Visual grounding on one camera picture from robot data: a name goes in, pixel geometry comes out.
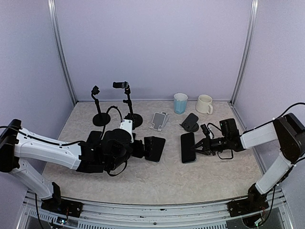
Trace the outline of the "black phone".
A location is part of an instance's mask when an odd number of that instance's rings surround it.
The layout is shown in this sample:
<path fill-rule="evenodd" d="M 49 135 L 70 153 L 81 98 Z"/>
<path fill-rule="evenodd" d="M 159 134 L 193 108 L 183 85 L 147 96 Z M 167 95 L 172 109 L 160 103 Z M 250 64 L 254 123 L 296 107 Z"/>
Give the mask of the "black phone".
<path fill-rule="evenodd" d="M 196 161 L 194 133 L 189 132 L 181 135 L 181 158 L 182 163 L 187 164 Z"/>

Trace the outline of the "blue phone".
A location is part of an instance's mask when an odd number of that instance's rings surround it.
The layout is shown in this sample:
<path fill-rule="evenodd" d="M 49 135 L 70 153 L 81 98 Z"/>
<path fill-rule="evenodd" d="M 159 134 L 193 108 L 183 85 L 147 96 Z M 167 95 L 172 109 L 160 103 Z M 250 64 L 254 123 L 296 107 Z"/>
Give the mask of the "blue phone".
<path fill-rule="evenodd" d="M 151 155 L 147 158 L 147 160 L 159 162 L 163 153 L 165 142 L 165 138 L 153 137 Z"/>

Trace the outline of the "tall black phone stand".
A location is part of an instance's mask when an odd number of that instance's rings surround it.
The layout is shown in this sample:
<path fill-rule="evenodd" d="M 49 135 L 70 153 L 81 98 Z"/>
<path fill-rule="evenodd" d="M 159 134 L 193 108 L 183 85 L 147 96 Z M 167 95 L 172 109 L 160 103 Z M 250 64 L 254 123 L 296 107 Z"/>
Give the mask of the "tall black phone stand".
<path fill-rule="evenodd" d="M 134 113 L 132 108 L 132 101 L 130 98 L 131 90 L 128 82 L 113 82 L 113 88 L 122 88 L 124 93 L 127 95 L 127 99 L 123 100 L 123 103 L 127 104 L 129 107 L 129 113 L 125 116 L 125 119 L 132 120 L 132 129 L 138 128 L 143 123 L 143 118 L 140 114 Z"/>

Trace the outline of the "grey folding phone stand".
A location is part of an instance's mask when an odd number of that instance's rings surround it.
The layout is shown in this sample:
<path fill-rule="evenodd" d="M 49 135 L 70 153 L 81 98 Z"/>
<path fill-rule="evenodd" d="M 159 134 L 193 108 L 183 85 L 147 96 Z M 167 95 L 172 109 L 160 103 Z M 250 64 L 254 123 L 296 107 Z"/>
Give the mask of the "grey folding phone stand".
<path fill-rule="evenodd" d="M 165 127 L 168 120 L 169 120 L 168 113 L 155 112 L 151 122 L 152 125 L 149 128 L 160 132 Z"/>

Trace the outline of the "black round-base phone stand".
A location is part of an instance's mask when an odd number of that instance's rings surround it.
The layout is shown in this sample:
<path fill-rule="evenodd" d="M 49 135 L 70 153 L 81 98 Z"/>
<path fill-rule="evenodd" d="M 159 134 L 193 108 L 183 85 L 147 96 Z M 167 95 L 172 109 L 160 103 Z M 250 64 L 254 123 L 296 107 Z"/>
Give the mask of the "black round-base phone stand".
<path fill-rule="evenodd" d="M 109 114 L 101 111 L 100 102 L 95 97 L 99 92 L 99 87 L 95 85 L 91 91 L 91 97 L 94 100 L 98 113 L 93 117 L 92 122 L 95 126 L 106 126 L 110 122 L 111 118 Z"/>

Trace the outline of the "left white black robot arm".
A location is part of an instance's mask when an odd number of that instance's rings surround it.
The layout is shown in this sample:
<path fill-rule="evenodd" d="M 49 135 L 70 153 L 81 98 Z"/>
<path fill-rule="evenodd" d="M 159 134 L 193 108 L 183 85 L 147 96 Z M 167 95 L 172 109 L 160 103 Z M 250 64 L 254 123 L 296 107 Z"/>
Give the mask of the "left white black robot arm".
<path fill-rule="evenodd" d="M 28 158 L 50 162 L 80 173 L 110 174 L 130 157 L 153 155 L 153 138 L 135 140 L 130 120 L 123 120 L 120 127 L 105 133 L 91 131 L 87 141 L 63 142 L 36 135 L 21 127 L 14 119 L 2 127 L 0 135 L 0 170 L 19 178 L 56 212 L 62 212 L 67 202 L 61 197 L 60 187 L 36 171 Z"/>

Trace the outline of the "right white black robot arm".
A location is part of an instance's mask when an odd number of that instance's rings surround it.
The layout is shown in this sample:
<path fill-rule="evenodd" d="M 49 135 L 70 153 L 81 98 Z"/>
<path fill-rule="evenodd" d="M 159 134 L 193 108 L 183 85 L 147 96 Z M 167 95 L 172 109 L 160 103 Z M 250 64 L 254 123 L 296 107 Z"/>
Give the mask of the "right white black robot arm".
<path fill-rule="evenodd" d="M 275 140 L 278 141 L 279 156 L 254 184 L 255 193 L 260 195 L 267 194 L 276 184 L 280 183 L 284 179 L 284 175 L 305 153 L 305 126 L 293 113 L 276 118 L 243 134 L 239 133 L 233 118 L 222 120 L 219 123 L 222 137 L 211 139 L 208 137 L 207 128 L 204 127 L 204 134 L 207 137 L 191 146 L 191 150 L 204 155 L 224 150 L 241 152 Z"/>

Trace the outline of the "cream ceramic mug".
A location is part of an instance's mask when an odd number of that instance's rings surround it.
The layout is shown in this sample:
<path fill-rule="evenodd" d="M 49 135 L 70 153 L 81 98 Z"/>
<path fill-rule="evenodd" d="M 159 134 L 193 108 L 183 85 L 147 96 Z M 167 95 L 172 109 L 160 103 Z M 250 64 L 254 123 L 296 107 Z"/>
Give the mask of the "cream ceramic mug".
<path fill-rule="evenodd" d="M 202 114 L 211 115 L 213 113 L 212 106 L 213 99 L 209 95 L 202 94 L 198 96 L 198 100 L 195 106 L 196 111 Z"/>

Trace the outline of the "light blue cup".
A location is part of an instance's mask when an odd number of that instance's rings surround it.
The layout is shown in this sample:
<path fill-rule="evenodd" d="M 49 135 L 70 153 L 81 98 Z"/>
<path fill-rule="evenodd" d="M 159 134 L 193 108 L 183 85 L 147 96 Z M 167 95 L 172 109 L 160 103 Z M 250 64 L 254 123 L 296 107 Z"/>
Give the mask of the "light blue cup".
<path fill-rule="evenodd" d="M 174 112 L 176 114 L 183 114 L 186 110 L 188 96 L 183 93 L 176 93 L 174 95 Z"/>

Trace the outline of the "front aluminium rail base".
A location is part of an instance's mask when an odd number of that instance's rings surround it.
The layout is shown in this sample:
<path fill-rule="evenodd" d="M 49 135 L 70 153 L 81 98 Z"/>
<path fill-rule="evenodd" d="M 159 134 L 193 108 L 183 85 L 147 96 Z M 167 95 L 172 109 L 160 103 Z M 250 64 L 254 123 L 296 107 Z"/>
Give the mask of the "front aluminium rail base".
<path fill-rule="evenodd" d="M 34 193 L 28 191 L 17 219 L 17 229 L 244 229 L 243 220 L 252 216 L 231 217 L 229 200 L 178 205 L 127 205 L 81 201 L 79 217 L 51 213 L 36 206 Z"/>

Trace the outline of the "right aluminium frame post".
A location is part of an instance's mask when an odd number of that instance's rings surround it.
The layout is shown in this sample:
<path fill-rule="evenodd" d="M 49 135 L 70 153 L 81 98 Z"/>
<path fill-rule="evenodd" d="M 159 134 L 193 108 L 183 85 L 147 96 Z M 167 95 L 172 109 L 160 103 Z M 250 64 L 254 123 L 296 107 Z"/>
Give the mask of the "right aluminium frame post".
<path fill-rule="evenodd" d="M 259 0 L 251 1 L 251 10 L 250 10 L 249 22 L 248 22 L 247 33 L 246 33 L 246 38 L 245 38 L 244 50 L 243 50 L 243 54 L 242 54 L 242 58 L 241 58 L 240 67 L 238 70 L 237 80 L 236 80 L 233 94 L 232 94 L 232 97 L 230 100 L 230 104 L 232 106 L 235 106 L 239 92 L 241 90 L 242 81 L 244 78 L 244 72 L 246 70 L 246 65 L 247 65 L 249 54 L 250 54 L 253 34 L 254 34 L 254 30 L 255 30 L 258 5 L 259 5 Z"/>

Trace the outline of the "aluminium frame post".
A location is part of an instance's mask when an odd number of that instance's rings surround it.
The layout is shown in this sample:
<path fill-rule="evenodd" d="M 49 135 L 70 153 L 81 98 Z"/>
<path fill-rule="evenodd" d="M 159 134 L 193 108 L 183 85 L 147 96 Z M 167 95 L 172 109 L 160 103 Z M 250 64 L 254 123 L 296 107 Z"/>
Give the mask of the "aluminium frame post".
<path fill-rule="evenodd" d="M 245 38 L 244 50 L 243 50 L 243 54 L 242 54 L 242 58 L 241 58 L 240 67 L 238 70 L 237 80 L 236 80 L 233 94 L 232 94 L 232 97 L 230 100 L 230 104 L 232 106 L 235 106 L 239 92 L 241 90 L 242 81 L 244 78 L 244 72 L 246 70 L 246 65 L 247 65 L 249 54 L 250 54 L 253 34 L 254 34 L 254 30 L 255 30 L 258 5 L 259 5 L 259 0 L 251 1 L 251 10 L 250 10 L 249 22 L 248 22 L 247 33 L 246 33 L 246 38 Z"/>
<path fill-rule="evenodd" d="M 61 69 L 63 71 L 63 77 L 68 89 L 68 94 L 71 99 L 71 102 L 73 106 L 75 106 L 78 102 L 77 96 L 75 94 L 75 90 L 72 84 L 72 80 L 70 77 L 70 73 L 68 70 L 65 54 L 64 54 L 64 49 L 63 45 L 61 42 L 61 34 L 60 34 L 60 28 L 59 28 L 59 23 L 58 23 L 58 18 L 57 18 L 57 12 L 56 12 L 56 4 L 55 0 L 48 0 L 48 8 L 49 8 L 49 14 L 50 14 L 50 19 L 51 19 L 51 24 L 52 24 L 52 29 L 54 33 L 54 38 L 55 38 L 55 43 L 56 43 L 56 49 L 58 52 L 58 56 L 60 59 L 60 64 L 61 64 Z"/>

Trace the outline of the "left aluminium frame post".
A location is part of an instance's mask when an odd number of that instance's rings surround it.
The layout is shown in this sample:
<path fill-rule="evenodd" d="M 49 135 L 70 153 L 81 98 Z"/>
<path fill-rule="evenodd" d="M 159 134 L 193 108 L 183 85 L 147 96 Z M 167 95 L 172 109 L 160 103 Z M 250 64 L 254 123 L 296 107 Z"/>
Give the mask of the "left aluminium frame post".
<path fill-rule="evenodd" d="M 51 24 L 52 24 L 52 29 L 54 33 L 54 38 L 55 38 L 55 43 L 56 43 L 56 49 L 58 52 L 58 56 L 60 59 L 60 64 L 61 64 L 61 69 L 63 71 L 63 77 L 68 89 L 68 94 L 71 99 L 71 102 L 73 106 L 75 106 L 78 102 L 77 96 L 75 94 L 75 90 L 72 84 L 72 80 L 70 77 L 70 73 L 68 70 L 65 54 L 64 54 L 64 49 L 63 45 L 61 42 L 61 34 L 60 34 L 60 28 L 59 28 L 59 23 L 58 23 L 58 18 L 57 18 L 57 12 L 56 12 L 56 4 L 55 0 L 48 0 L 48 8 L 49 8 L 49 14 L 50 14 L 50 19 L 51 19 Z"/>

